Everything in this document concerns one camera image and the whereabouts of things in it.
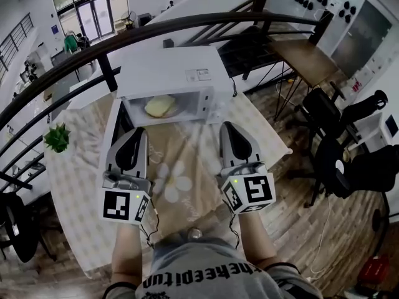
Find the dark staircase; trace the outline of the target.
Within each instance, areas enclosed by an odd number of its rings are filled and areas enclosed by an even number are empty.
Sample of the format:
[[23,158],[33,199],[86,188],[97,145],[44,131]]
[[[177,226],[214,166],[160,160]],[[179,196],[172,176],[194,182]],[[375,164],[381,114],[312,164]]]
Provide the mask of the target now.
[[275,64],[279,59],[268,51],[270,41],[267,37],[247,36],[230,40],[220,47],[218,52],[229,77]]

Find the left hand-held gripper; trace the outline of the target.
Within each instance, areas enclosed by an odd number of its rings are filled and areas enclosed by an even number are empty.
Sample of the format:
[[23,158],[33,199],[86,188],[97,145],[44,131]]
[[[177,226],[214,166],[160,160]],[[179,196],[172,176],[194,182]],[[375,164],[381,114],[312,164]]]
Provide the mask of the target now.
[[147,167],[146,129],[135,128],[110,147],[105,162],[106,171],[100,182],[101,219],[131,225],[142,223],[151,199],[151,182],[146,179]]

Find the dark curved stair railing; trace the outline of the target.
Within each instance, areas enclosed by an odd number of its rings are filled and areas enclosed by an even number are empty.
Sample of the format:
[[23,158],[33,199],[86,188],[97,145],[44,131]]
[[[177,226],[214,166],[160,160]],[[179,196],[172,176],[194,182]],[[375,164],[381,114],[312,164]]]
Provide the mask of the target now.
[[103,75],[95,78],[93,82],[88,82],[82,87],[81,91],[94,87],[95,85],[106,81],[111,91],[116,90],[117,84],[115,75],[117,69],[112,69],[107,54],[123,47],[147,40],[153,37],[161,36],[175,31],[182,31],[194,27],[213,26],[217,24],[229,24],[240,22],[257,22],[263,21],[265,24],[272,22],[289,22],[298,24],[307,24],[316,26],[315,41],[319,41],[323,31],[328,26],[328,20],[312,20],[303,19],[283,14],[274,14],[270,12],[219,12],[211,14],[198,14],[194,16],[179,17],[168,21],[161,21],[155,24],[149,24],[144,27],[124,32],[117,36],[111,37],[103,42],[89,47],[76,55],[63,61],[60,65],[50,69],[44,75],[34,81],[31,86],[22,91],[15,100],[13,100],[0,113],[0,131],[33,99],[40,93],[47,90],[53,84],[58,82],[73,71],[81,68],[81,66],[98,60],[102,69],[105,70]]

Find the white microwave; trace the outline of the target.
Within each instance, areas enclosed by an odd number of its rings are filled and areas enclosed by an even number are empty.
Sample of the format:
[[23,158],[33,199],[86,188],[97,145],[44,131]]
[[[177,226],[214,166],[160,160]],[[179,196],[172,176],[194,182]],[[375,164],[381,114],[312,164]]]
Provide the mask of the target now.
[[[233,83],[215,47],[175,47],[142,49],[138,55],[126,55],[116,78],[118,89],[101,146],[105,161],[117,138],[116,118],[119,109],[127,112],[135,127],[147,129],[152,145],[170,140],[179,128],[204,128],[218,131],[226,119],[233,99]],[[144,106],[153,97],[169,95],[183,107],[171,118],[152,118]]]

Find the black swivel chair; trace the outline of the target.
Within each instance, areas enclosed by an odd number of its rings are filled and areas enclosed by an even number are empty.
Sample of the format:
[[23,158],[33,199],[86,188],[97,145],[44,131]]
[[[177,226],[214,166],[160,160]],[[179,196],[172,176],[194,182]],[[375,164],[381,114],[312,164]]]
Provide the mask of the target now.
[[22,199],[14,192],[0,194],[0,219],[4,220],[7,240],[0,240],[0,251],[12,246],[19,260],[30,261],[39,243],[39,228]]

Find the person's left forearm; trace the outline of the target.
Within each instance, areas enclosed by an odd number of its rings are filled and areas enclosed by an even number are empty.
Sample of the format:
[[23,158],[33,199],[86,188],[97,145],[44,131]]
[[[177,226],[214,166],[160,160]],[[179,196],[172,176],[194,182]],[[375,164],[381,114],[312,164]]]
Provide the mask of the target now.
[[112,254],[112,283],[142,283],[142,245],[137,225],[119,223]]

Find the black mesh office chair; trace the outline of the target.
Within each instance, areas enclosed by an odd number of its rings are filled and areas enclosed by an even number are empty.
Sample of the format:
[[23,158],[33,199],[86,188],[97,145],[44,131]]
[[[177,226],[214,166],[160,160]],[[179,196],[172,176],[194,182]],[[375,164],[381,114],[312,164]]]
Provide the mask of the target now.
[[360,154],[349,162],[344,161],[344,148],[331,136],[324,136],[316,154],[310,155],[312,172],[293,169],[289,179],[315,179],[312,200],[305,204],[312,207],[322,192],[346,199],[355,191],[388,192],[395,185],[399,174],[399,145],[387,145],[373,153]]

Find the yellow bread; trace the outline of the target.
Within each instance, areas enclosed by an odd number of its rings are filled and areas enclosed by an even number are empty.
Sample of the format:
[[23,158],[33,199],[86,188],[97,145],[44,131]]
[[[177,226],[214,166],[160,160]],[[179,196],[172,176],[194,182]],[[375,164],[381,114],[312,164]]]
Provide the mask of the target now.
[[169,95],[160,95],[153,97],[145,105],[147,114],[155,118],[161,118],[174,105],[175,99]]

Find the red box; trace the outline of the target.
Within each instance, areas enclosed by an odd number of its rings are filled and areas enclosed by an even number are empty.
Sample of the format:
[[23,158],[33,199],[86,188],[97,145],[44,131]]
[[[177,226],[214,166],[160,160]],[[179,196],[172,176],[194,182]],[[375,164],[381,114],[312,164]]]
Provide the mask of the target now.
[[387,276],[389,266],[386,255],[369,257],[357,277],[358,283],[379,285]]

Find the wooden table with metal legs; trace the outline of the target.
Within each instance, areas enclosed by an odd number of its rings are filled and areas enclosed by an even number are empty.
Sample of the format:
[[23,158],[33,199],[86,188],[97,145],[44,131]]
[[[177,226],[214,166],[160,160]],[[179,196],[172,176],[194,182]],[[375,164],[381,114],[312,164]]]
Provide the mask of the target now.
[[269,85],[278,86],[274,121],[284,111],[300,84],[304,83],[310,91],[338,70],[333,60],[307,39],[272,41],[268,43],[267,51],[273,62],[247,93]]

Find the round glass plate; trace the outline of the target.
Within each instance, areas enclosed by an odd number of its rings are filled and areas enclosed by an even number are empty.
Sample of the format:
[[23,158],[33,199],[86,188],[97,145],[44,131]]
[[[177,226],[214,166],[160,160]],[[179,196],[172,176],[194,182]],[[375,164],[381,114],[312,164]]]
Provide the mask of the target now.
[[176,116],[178,114],[180,114],[183,110],[183,107],[179,106],[176,102],[174,103],[174,105],[168,110],[167,113],[165,113],[161,118],[171,118],[173,116]]

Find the person's grey printed shirt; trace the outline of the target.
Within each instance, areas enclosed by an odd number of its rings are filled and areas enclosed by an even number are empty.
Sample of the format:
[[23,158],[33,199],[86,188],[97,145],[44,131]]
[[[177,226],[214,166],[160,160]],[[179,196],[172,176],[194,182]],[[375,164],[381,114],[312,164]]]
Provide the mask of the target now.
[[323,299],[290,263],[261,269],[225,241],[187,242],[155,261],[138,286],[118,282],[103,299]]

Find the glass entrance door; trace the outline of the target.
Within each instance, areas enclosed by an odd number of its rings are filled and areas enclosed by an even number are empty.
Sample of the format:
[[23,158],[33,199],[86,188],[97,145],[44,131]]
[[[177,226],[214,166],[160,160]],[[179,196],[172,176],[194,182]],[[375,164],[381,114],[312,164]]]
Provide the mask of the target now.
[[89,41],[103,39],[123,27],[128,0],[53,0],[64,34],[86,36]]

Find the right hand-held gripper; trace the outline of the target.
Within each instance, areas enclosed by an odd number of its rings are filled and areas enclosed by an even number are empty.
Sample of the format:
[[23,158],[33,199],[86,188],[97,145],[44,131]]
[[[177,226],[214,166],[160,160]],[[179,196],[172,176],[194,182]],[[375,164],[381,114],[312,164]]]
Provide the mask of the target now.
[[255,138],[241,126],[226,121],[221,125],[219,139],[225,169],[216,175],[216,180],[229,210],[244,214],[275,203],[274,176],[265,163],[258,162],[260,148]]

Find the beige chequered daisy tablecloth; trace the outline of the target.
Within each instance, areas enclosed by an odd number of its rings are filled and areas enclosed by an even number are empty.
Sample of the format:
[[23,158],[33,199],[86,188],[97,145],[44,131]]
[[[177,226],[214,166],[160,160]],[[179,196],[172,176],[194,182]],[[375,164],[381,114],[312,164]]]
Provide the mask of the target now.
[[[88,277],[111,261],[116,224],[98,215],[96,180],[100,150],[115,98],[106,95],[80,109],[63,110],[55,124],[65,123],[70,144],[63,153],[45,149],[50,192],[66,239]],[[154,184],[152,204],[143,225],[153,238],[188,227],[221,204],[216,175],[221,171],[219,130],[179,128],[173,138],[152,145],[148,178]]]

